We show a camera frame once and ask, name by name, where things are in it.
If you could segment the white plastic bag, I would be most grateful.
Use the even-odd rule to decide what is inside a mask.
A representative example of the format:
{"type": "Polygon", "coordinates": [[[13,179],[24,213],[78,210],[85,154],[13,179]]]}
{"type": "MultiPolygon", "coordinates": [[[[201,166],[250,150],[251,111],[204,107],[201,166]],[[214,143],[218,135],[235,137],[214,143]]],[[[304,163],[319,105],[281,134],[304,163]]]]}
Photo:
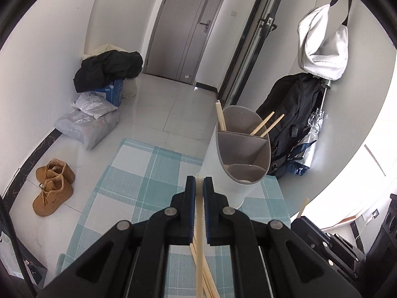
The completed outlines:
{"type": "Polygon", "coordinates": [[[11,240],[4,232],[1,232],[0,257],[6,271],[8,271],[11,276],[23,278],[11,240]]]}

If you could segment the white grey utensil holder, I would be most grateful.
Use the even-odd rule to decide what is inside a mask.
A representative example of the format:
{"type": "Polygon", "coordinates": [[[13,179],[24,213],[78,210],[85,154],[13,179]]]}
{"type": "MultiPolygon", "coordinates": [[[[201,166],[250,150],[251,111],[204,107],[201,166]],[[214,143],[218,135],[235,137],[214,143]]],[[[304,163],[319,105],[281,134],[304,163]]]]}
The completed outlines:
{"type": "Polygon", "coordinates": [[[251,134],[263,121],[256,112],[228,106],[223,115],[226,130],[214,128],[198,177],[211,177],[214,191],[238,209],[269,171],[270,139],[251,134]]]}

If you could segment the grey plastic parcel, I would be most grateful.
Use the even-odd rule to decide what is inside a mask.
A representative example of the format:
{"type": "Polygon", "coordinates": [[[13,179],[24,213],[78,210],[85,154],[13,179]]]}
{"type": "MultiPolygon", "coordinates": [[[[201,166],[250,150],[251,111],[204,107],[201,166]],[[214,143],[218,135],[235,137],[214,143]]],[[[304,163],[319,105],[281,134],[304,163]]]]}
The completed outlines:
{"type": "Polygon", "coordinates": [[[115,110],[95,119],[76,110],[60,117],[55,122],[55,128],[62,134],[81,142],[86,150],[91,150],[112,132],[119,116],[120,113],[115,110]]]}

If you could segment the teal plaid placemat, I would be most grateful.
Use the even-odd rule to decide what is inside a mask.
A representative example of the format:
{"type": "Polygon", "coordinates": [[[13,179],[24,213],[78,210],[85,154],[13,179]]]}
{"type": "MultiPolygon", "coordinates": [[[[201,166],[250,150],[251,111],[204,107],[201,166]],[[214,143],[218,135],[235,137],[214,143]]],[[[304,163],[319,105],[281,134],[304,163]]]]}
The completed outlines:
{"type": "MultiPolygon", "coordinates": [[[[120,220],[146,221],[168,207],[172,196],[184,191],[187,176],[195,176],[202,159],[140,141],[124,139],[93,189],[56,275],[71,265],[120,220]]],[[[291,223],[275,177],[265,177],[245,198],[240,211],[254,221],[278,219],[291,223]]],[[[234,297],[230,249],[205,248],[207,263],[220,297],[234,297]]],[[[196,268],[189,247],[172,246],[168,256],[164,297],[196,297],[196,268]]]]}

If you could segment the tan boot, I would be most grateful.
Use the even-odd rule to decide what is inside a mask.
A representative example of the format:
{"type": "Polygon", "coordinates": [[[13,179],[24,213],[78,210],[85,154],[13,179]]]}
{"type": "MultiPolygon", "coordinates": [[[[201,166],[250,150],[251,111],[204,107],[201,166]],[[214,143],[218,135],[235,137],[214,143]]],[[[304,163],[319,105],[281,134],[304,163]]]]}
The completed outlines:
{"type": "Polygon", "coordinates": [[[40,185],[41,192],[32,203],[39,217],[53,214],[66,200],[72,197],[73,187],[63,175],[47,179],[40,185]]]}
{"type": "Polygon", "coordinates": [[[59,159],[52,159],[45,166],[39,167],[36,170],[36,179],[41,184],[44,184],[47,179],[55,178],[58,175],[62,175],[69,184],[73,184],[75,181],[73,170],[66,162],[59,159]]]}

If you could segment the white hanging bag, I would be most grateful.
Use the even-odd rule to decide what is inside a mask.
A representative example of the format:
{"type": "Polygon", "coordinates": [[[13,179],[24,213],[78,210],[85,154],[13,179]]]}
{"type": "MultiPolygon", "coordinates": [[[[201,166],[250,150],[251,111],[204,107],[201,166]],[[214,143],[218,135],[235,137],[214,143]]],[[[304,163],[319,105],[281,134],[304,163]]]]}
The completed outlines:
{"type": "Polygon", "coordinates": [[[309,11],[298,24],[299,68],[330,81],[342,77],[349,59],[349,18],[326,36],[330,8],[338,1],[331,0],[309,11]]]}

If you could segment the silver folded umbrella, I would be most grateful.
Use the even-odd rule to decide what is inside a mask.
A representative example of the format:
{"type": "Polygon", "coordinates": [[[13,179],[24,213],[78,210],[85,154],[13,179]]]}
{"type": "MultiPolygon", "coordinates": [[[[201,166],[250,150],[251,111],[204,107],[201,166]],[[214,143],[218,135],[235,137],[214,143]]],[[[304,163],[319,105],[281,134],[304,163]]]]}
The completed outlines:
{"type": "Polygon", "coordinates": [[[302,176],[312,166],[319,133],[322,130],[322,124],[324,121],[323,107],[326,99],[326,93],[329,89],[331,89],[331,85],[331,80],[323,80],[323,96],[320,107],[316,108],[316,110],[312,112],[308,119],[307,126],[304,129],[303,137],[289,155],[287,172],[290,174],[302,176]]]}

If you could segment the black framed glass door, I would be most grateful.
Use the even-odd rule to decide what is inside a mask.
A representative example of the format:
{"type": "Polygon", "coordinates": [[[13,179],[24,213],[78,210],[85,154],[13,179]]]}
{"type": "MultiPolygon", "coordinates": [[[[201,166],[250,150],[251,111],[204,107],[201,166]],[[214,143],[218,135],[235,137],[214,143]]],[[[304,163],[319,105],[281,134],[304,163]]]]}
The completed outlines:
{"type": "Polygon", "coordinates": [[[218,93],[222,106],[237,104],[265,40],[277,29],[280,4],[281,0],[255,0],[218,93]]]}

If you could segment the blue cardboard box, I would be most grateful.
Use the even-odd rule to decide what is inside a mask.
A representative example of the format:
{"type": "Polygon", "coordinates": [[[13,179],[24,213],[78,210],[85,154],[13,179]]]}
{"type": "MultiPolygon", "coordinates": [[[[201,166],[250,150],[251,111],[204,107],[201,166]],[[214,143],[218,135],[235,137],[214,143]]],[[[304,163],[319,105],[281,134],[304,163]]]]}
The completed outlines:
{"type": "Polygon", "coordinates": [[[111,84],[101,89],[95,89],[94,92],[106,99],[109,103],[119,107],[122,100],[123,80],[115,80],[111,84]]]}

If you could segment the wooden chopstick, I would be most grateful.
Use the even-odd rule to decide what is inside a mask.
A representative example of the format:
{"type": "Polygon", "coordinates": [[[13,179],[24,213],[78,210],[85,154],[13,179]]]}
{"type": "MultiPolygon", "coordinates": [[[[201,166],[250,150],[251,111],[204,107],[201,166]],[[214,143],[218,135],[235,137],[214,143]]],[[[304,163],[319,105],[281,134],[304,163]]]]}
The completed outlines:
{"type": "Polygon", "coordinates": [[[201,289],[199,290],[199,292],[205,296],[204,290],[202,289],[202,258],[203,258],[203,256],[204,256],[203,252],[200,252],[200,254],[198,254],[198,251],[197,251],[197,263],[195,263],[195,265],[198,270],[198,275],[201,277],[200,282],[199,282],[201,284],[201,289]]]}
{"type": "MultiPolygon", "coordinates": [[[[193,243],[190,244],[190,251],[194,262],[197,263],[197,241],[195,237],[193,237],[193,243]]],[[[205,297],[220,298],[205,256],[202,258],[202,289],[204,290],[205,297]]]]}
{"type": "Polygon", "coordinates": [[[218,123],[219,123],[219,130],[220,131],[227,131],[227,127],[225,124],[225,117],[223,114],[223,109],[221,106],[221,102],[218,100],[215,103],[216,111],[217,111],[217,118],[218,118],[218,123]]]}
{"type": "Polygon", "coordinates": [[[284,117],[285,115],[280,115],[261,135],[261,138],[264,138],[284,117]]]}
{"type": "MultiPolygon", "coordinates": [[[[198,254],[203,252],[203,216],[204,216],[204,200],[203,200],[203,181],[202,178],[196,178],[196,221],[195,221],[195,239],[197,241],[198,254]]],[[[201,289],[200,282],[201,277],[197,270],[197,297],[201,298],[202,293],[199,292],[201,289]]]]}
{"type": "Polygon", "coordinates": [[[272,116],[274,115],[274,111],[272,111],[251,133],[250,135],[253,136],[256,133],[258,133],[263,126],[265,126],[265,124],[267,124],[267,122],[272,118],[272,116]]]}
{"type": "Polygon", "coordinates": [[[309,203],[309,198],[306,198],[306,199],[304,200],[302,206],[301,206],[301,209],[298,211],[297,218],[300,218],[300,217],[302,216],[302,214],[303,214],[303,212],[304,212],[304,210],[305,210],[305,208],[306,208],[306,206],[307,206],[308,203],[309,203]]]}

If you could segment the black backpack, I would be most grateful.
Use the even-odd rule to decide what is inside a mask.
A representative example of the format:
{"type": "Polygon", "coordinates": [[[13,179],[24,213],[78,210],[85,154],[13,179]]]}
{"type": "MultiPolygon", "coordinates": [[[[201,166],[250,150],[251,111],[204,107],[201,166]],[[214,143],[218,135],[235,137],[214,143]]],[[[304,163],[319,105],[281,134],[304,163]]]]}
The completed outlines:
{"type": "Polygon", "coordinates": [[[268,121],[280,122],[267,134],[270,138],[271,163],[268,174],[281,177],[287,171],[293,148],[307,133],[307,122],[323,99],[322,79],[310,73],[287,75],[278,79],[256,114],[262,119],[270,113],[268,121]]]}

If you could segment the grey entrance door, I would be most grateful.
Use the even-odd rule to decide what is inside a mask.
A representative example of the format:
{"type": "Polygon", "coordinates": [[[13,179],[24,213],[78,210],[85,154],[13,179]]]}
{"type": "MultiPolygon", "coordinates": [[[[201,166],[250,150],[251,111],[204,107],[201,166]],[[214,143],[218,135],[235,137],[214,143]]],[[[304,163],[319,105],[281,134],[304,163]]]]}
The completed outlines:
{"type": "Polygon", "coordinates": [[[155,20],[145,73],[194,85],[223,0],[163,0],[155,20]]]}

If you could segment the black speaker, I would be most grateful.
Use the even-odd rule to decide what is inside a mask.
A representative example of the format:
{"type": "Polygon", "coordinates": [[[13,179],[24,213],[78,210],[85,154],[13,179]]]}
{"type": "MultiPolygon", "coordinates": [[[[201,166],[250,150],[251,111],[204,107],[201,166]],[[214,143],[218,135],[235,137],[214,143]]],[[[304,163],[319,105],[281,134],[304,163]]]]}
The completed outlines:
{"type": "Polygon", "coordinates": [[[396,195],[367,254],[366,296],[396,297],[396,195]]]}

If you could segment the white plastic parcel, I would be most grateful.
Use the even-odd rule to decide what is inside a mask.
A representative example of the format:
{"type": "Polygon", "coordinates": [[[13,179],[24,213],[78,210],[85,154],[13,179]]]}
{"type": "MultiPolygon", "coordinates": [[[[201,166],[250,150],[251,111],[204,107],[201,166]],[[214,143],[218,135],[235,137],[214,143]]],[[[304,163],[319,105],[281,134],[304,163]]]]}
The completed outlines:
{"type": "Polygon", "coordinates": [[[96,120],[118,108],[95,92],[83,92],[72,106],[96,120]]]}

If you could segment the black jacket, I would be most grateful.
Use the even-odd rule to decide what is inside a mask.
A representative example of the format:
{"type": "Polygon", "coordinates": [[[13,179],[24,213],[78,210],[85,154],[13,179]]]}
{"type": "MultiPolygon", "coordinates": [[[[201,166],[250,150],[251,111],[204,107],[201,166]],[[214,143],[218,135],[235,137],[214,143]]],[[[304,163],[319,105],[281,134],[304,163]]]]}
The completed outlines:
{"type": "Polygon", "coordinates": [[[77,93],[102,89],[116,80],[134,79],[142,70],[138,52],[109,50],[83,60],[73,79],[77,93]]]}

